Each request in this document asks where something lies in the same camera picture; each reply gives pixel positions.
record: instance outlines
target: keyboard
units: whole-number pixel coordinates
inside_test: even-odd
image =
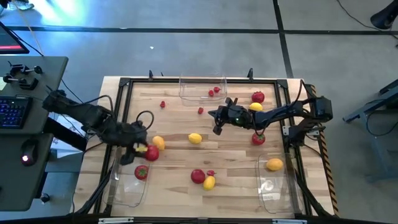
[[[31,97],[0,96],[0,129],[22,129],[31,105]]]

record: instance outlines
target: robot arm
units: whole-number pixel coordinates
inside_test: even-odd
[[[77,103],[68,99],[63,90],[51,91],[43,101],[43,108],[69,115],[83,125],[82,130],[93,131],[106,144],[126,147],[129,155],[125,160],[122,158],[124,164],[133,162],[134,156],[142,156],[133,148],[135,143],[148,145],[146,137],[149,127],[142,125],[142,121],[131,124],[117,122],[112,111],[98,105]]]
[[[234,101],[227,98],[226,106],[219,106],[217,110],[208,112],[215,119],[216,125],[213,128],[215,134],[221,134],[224,124],[262,130],[273,122],[297,116],[303,117],[304,120],[297,126],[289,128],[289,139],[302,145],[306,132],[318,123],[327,122],[333,118],[331,101],[323,96],[295,101],[268,112],[247,110],[243,106],[237,105],[237,102],[237,98]],[[310,105],[310,111],[303,108],[303,105],[306,104]]]

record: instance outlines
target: wooden tabletop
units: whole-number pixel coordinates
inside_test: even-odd
[[[120,77],[104,77],[100,95],[109,95],[115,101]],[[288,79],[291,101],[296,99],[300,80]],[[213,118],[206,112],[217,106],[205,106],[205,113],[197,113],[198,106],[184,106],[178,96],[178,83],[135,83],[132,90],[131,106],[127,121],[133,122],[139,112],[150,110],[155,121],[148,130],[147,140],[155,135],[165,139],[166,150],[160,152],[157,161],[150,164],[146,182],[134,177],[142,159],[123,167],[116,198],[126,205],[114,205],[112,216],[135,217],[229,217],[229,218],[288,218],[292,213],[273,214],[259,203],[255,164],[259,155],[265,152],[283,153],[279,123],[272,123],[265,131],[266,142],[261,146],[251,144],[252,131],[225,125],[223,133],[213,133]],[[239,98],[238,104],[248,107],[251,94],[262,91],[266,99],[264,110],[276,107],[274,87],[265,84],[228,84],[228,96]],[[124,91],[119,118],[126,98]],[[304,90],[300,99],[306,99]],[[161,109],[161,101],[166,107]],[[109,102],[100,100],[99,105],[109,108]],[[150,116],[142,116],[149,124]],[[199,133],[203,142],[190,144],[188,135]],[[306,144],[319,151],[318,142],[310,139]],[[88,147],[99,143],[90,140]],[[74,202],[79,209],[88,200],[100,180],[105,145],[96,147],[84,156],[78,179]],[[301,147],[301,155],[308,188],[323,208],[337,213],[337,204],[331,200],[330,187],[333,180],[325,175],[324,164],[318,154],[307,147]],[[201,185],[190,179],[193,169],[214,170],[216,186],[205,191]]]

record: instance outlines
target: concrete floor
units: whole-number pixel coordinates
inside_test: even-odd
[[[32,26],[110,28],[277,29],[272,0],[31,0],[35,11],[24,12]],[[367,25],[369,17],[391,0],[341,0]],[[350,19],[334,0],[279,0],[283,25],[289,30],[367,30]],[[5,11],[7,26],[25,26],[15,11]],[[397,23],[393,30],[398,30]],[[35,45],[29,32],[17,32]],[[104,32],[35,32],[45,55],[70,61],[64,80],[82,100],[98,96],[105,75],[179,75],[223,72],[243,77],[285,78],[278,34],[172,34]],[[304,78],[333,102],[334,120],[326,124],[326,141],[341,216],[397,223],[398,180],[365,181],[377,164],[369,139],[357,121],[341,118],[372,100],[397,78],[398,44],[386,35],[286,35],[295,78]],[[388,129],[390,123],[378,127]],[[56,200],[34,202],[27,212],[0,213],[0,219],[42,217],[69,212],[77,175],[67,162],[54,161],[45,190]],[[56,184],[62,182],[60,189]]]

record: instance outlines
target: transparent bin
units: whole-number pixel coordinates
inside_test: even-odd
[[[284,167],[278,171],[266,168],[269,159],[278,158]],[[303,203],[295,175],[288,175],[285,154],[281,152],[268,152],[261,154],[256,162],[257,189],[261,206],[269,213],[297,213],[303,209]],[[289,184],[294,186],[291,200]]]
[[[214,87],[220,88],[220,91],[214,92]],[[213,90],[214,96],[209,95],[210,90]],[[184,106],[218,106],[227,97],[226,78],[219,73],[211,74],[209,78],[181,74],[178,94]]]
[[[147,179],[138,180],[134,175],[134,171],[137,166],[145,165],[149,168],[149,178],[151,169],[150,163],[144,158],[136,157],[133,163],[122,166],[120,165],[122,152],[123,150],[121,147],[116,149],[111,177],[104,190],[103,202],[108,205],[136,207],[144,201]]]

